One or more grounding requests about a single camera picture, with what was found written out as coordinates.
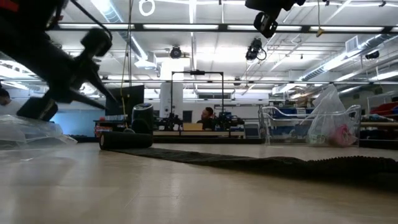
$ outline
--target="beige floor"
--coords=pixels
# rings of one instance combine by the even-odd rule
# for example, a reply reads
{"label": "beige floor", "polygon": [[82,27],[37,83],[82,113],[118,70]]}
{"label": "beige floor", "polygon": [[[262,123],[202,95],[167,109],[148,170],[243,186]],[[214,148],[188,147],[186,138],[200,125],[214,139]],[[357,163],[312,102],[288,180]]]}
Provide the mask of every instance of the beige floor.
{"label": "beige floor", "polygon": [[0,152],[1,224],[396,224],[397,208],[398,195],[387,192],[135,157],[97,144]]}

